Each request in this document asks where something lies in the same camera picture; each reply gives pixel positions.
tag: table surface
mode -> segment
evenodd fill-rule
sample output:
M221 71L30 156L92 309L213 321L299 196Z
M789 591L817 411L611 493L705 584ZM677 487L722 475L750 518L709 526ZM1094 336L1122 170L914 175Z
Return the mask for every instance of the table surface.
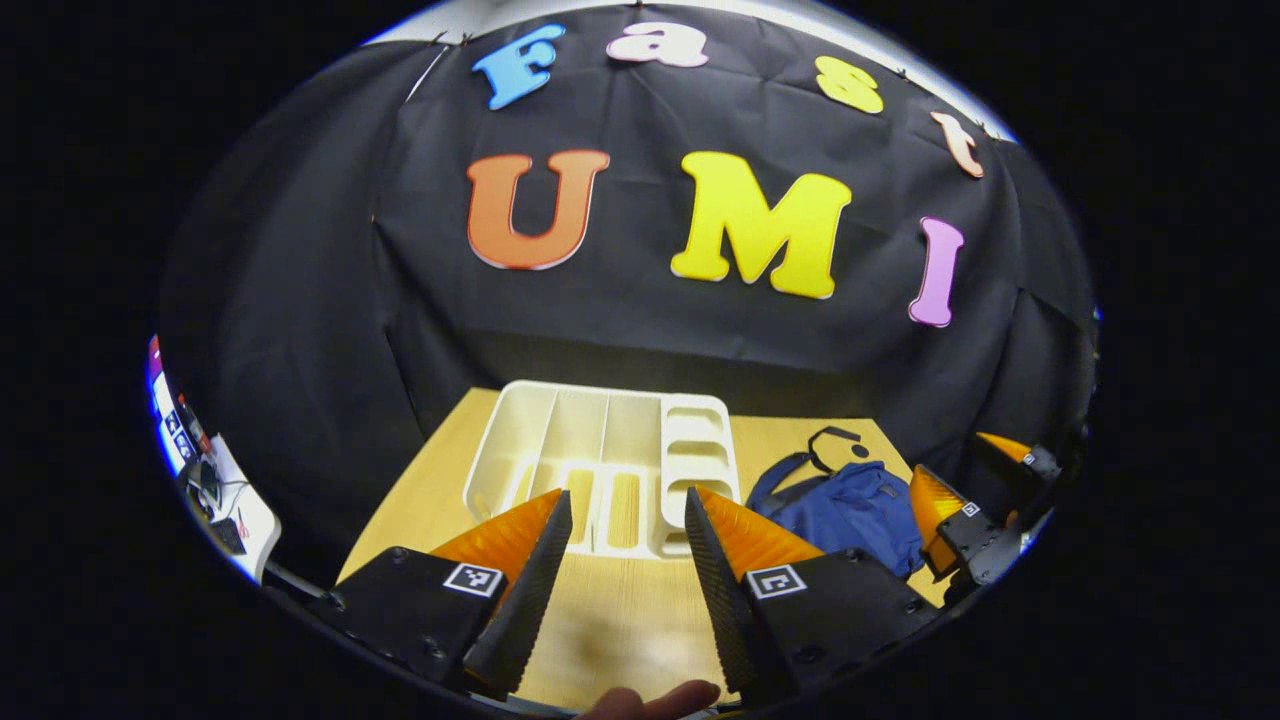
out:
M476 388L458 402L365 527L339 582L388 547L429 552L476 525L463 505L462 488L498 395ZM809 437L827 425L858 433L870 451L867 459L854 457L847 441L826 436L817 442L817 450L828 465L882 460L888 471L910 482L910 468L873 420L731 415L741 497L750 495L764 470L805 450ZM805 464L780 488L817 474L813 465ZM911 575L909 584L941 607L950 579L934 583L925 568ZM724 687L692 560L566 553L515 694L584 708L614 685L635 688L650 700L690 678ZM722 696L722 701L733 700L737 693Z

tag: letter f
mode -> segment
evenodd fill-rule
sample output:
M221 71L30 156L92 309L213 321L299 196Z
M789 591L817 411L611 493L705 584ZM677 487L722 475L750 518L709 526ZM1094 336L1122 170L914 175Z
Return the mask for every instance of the letter f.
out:
M480 58L471 72L483 70L493 86L489 109L498 110L547 85L552 74L534 72L531 65L549 67L556 61L556 46L548 40L564 35L564 26L545 24L520 40Z

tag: black cloth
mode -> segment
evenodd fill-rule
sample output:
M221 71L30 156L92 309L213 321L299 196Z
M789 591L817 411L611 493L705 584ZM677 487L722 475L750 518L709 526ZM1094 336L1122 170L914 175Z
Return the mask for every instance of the black cloth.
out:
M710 60L630 65L604 54L646 20L704 31ZM567 28L550 82L488 110L492 87L472 64L548 22ZM869 73L884 110L827 97L819 55ZM956 167L934 110L974 137L984 178ZM541 272L476 258L467 167L531 156L513 225L535 234L554 208L547 158L571 149L611 156L577 254ZM768 270L744 283L727 246L722 282L671 272L694 200L681 159L699 150L746 159L771 205L805 173L851 188L831 299L777 292ZM966 238L946 328L906 311L924 269L924 215ZM340 560L467 388L517 378L709 393L735 414L874 418L909 464L998 512L1014 498L974 456L973 432L1052 445L1084 414L1096 346L1085 270L1027 151L919 86L745 15L611 6L447 51L366 46L319 73L196 200L157 329L172 384L280 515L282 547Z

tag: blue backpack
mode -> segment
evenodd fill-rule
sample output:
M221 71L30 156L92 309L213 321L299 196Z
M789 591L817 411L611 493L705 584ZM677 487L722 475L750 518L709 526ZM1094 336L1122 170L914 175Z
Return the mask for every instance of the blue backpack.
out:
M878 460L850 462L838 471L831 469L813 448L814 441L824 433L861 441L858 434L840 428L818 430L809 438L808 452L791 454L765 470L746 506L823 552L856 547L900 578L919 570L924 565L920 530L911 512L906 483ZM865 456L865 450L855 446L855 455ZM787 475L809 461L826 474L773 495Z

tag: white plastic organizer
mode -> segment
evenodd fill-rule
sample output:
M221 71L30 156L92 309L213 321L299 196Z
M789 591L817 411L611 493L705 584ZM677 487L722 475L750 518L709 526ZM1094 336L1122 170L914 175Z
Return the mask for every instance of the white plastic organizer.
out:
M498 397L462 500L483 523L567 488L566 552L673 559L690 552L690 486L741 502L718 398L516 380Z

